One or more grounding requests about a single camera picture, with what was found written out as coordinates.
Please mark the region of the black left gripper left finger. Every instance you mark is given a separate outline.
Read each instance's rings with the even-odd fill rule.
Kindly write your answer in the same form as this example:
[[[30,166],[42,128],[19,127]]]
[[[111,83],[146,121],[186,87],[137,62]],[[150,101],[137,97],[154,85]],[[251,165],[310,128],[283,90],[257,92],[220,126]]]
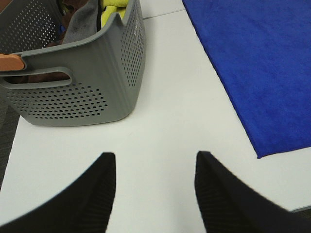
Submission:
[[[102,153],[52,199],[0,227],[2,233],[104,233],[115,198],[115,154]]]

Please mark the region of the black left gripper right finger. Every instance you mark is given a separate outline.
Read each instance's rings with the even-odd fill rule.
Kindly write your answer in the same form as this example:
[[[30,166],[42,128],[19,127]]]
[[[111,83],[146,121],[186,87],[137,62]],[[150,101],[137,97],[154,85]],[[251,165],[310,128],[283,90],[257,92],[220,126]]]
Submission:
[[[196,157],[194,188],[208,233],[309,233],[310,220],[247,186],[210,152]]]

